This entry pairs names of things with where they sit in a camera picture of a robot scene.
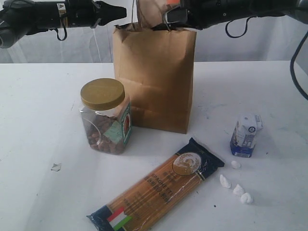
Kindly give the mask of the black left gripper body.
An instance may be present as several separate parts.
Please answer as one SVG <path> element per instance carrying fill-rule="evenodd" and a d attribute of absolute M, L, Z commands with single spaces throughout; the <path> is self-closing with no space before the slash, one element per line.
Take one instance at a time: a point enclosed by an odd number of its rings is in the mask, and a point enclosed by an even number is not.
<path fill-rule="evenodd" d="M 99 25 L 101 4 L 94 0 L 66 0 L 65 27 L 90 27 Z"/>

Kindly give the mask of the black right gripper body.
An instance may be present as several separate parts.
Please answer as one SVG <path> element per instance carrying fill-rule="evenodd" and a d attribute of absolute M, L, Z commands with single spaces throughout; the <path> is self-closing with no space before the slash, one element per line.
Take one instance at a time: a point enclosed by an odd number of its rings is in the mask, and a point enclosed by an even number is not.
<path fill-rule="evenodd" d="M 226 19 L 225 0 L 181 0 L 180 8 L 187 12 L 184 27 L 205 29 Z"/>

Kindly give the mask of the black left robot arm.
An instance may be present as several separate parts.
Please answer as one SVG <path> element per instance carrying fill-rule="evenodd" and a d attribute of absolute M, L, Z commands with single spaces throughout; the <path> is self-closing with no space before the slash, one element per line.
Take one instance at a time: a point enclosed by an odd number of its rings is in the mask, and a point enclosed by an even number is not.
<path fill-rule="evenodd" d="M 72 27 L 104 26 L 123 19 L 127 10 L 101 0 L 33 1 L 6 0 L 0 12 L 0 47 L 8 49 L 23 36 L 64 31 L 59 41 L 67 39 Z"/>

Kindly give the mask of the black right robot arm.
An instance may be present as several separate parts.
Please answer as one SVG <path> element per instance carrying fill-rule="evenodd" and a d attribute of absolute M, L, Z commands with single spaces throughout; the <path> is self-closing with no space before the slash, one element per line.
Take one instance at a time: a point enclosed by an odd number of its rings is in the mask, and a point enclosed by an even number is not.
<path fill-rule="evenodd" d="M 248 17 L 292 17 L 308 23 L 306 0 L 181 0 L 164 13 L 165 23 L 173 27 L 205 29 Z"/>

